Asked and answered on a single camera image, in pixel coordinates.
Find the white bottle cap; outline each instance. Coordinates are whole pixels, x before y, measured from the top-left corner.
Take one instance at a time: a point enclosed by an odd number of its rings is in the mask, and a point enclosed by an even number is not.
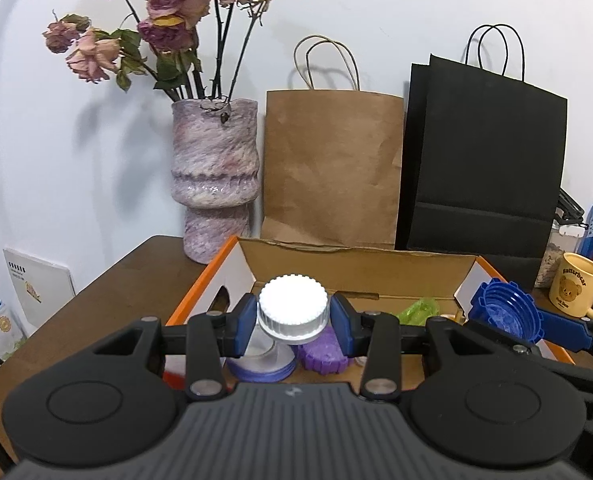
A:
[[[291,345],[313,341],[329,317],[327,292],[317,280],[307,276],[274,278],[259,294],[259,325],[277,341]]]

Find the paper bag handle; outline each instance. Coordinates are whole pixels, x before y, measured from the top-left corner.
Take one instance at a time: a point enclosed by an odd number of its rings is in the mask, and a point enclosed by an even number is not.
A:
[[[481,42],[483,41],[483,37],[494,28],[499,31],[499,34],[503,38],[503,43],[505,44],[505,64],[503,65],[503,72],[501,72],[501,75],[505,75],[505,70],[508,65],[509,50],[508,50],[508,42],[505,39],[505,35],[502,33],[502,31],[499,29],[499,27],[507,27],[512,32],[514,32],[517,39],[519,40],[519,45],[521,46],[521,80],[525,81],[526,80],[526,51],[525,51],[525,48],[523,47],[523,41],[521,40],[521,37],[520,37],[519,33],[517,32],[516,28],[512,27],[512,25],[507,25],[506,23],[497,23],[496,25],[480,25],[480,27],[475,28],[473,33],[470,34],[470,39],[467,41],[467,50],[465,51],[465,64],[467,64],[467,57],[470,52],[470,44],[472,43],[472,38],[474,38],[475,34],[477,33],[477,30],[480,30],[483,27],[488,27],[488,29],[481,35],[481,38],[479,38],[479,46],[477,49],[477,54],[478,54],[478,58],[479,58],[479,68],[483,68],[483,62],[481,62]]]
[[[301,45],[304,44],[305,41],[311,40],[312,38],[319,38],[321,41],[317,41],[305,53],[305,67],[306,67],[306,70],[307,70],[307,79],[306,79],[305,76],[304,76],[304,74],[299,69],[299,62],[297,60],[297,54],[298,54],[299,47],[301,47]],[[343,60],[343,62],[345,63],[346,68],[348,69],[348,74],[350,74],[350,79],[352,79],[353,89],[354,90],[361,90],[361,80],[359,79],[359,69],[357,67],[357,62],[354,59],[354,56],[350,52],[350,49],[347,46],[345,46],[344,44],[342,44],[341,42],[339,42],[339,41],[334,41],[334,40],[331,40],[330,38],[327,38],[325,36],[319,36],[318,34],[312,34],[310,36],[306,36],[303,40],[299,41],[296,44],[296,47],[294,48],[294,53],[292,53],[292,56],[293,56],[293,59],[294,59],[294,67],[296,68],[296,71],[299,72],[299,75],[301,76],[301,79],[303,79],[303,81],[305,82],[305,84],[307,85],[307,87],[310,90],[315,90],[315,83],[312,80],[312,72],[311,72],[311,69],[310,69],[310,53],[315,49],[316,46],[318,46],[320,44],[323,44],[323,43],[330,43],[330,44],[334,45],[334,48],[336,48],[336,50],[339,51],[339,55],[341,56],[341,59]],[[350,59],[352,59],[352,64],[353,64],[353,67],[354,67],[354,73],[352,73],[352,69],[350,68],[350,63],[348,63],[348,60],[345,57],[345,54],[343,54],[343,51],[341,50],[342,48],[345,49],[345,51],[350,55]]]
[[[496,30],[499,31],[499,34],[503,38],[503,43],[505,44],[505,63],[503,63],[503,70],[501,71],[501,75],[505,75],[505,70],[508,67],[508,60],[510,59],[510,50],[508,49],[508,41],[505,39],[505,34],[503,34],[502,31],[500,30],[500,28],[498,28],[496,25],[480,25],[479,27],[475,28],[475,30],[472,32],[472,34],[470,34],[470,39],[467,40],[467,49],[465,51],[465,64],[467,64],[467,59],[470,56],[470,46],[472,45],[472,40],[473,40],[475,34],[477,33],[477,30],[480,30],[483,27],[488,27],[488,30],[486,30],[481,35],[481,38],[479,38],[479,48],[477,49],[477,55],[479,58],[479,68],[481,68],[481,69],[483,68],[483,61],[481,60],[481,40],[483,40],[484,35],[486,35],[490,30],[495,28]]]

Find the purple lid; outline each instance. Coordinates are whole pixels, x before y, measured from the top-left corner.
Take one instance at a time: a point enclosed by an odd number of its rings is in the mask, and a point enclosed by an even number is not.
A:
[[[321,375],[340,374],[350,364],[350,358],[343,355],[334,329],[328,325],[317,339],[299,345],[297,356],[306,370]]]

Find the teddy bear print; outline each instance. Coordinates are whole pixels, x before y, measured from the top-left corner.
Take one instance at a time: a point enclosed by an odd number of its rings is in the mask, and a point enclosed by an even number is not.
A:
[[[563,276],[559,282],[559,295],[566,301],[574,301],[574,298],[582,292],[581,285]]]

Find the blue plastic lid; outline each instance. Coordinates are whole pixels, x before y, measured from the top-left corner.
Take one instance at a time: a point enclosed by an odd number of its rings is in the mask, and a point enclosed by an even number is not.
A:
[[[228,368],[238,380],[248,383],[276,383],[297,367],[294,349],[268,336],[255,325],[241,358],[228,358]]]
[[[493,278],[490,283],[481,283],[470,304],[469,319],[478,319],[533,344],[543,337],[543,318],[534,299],[514,282]]]

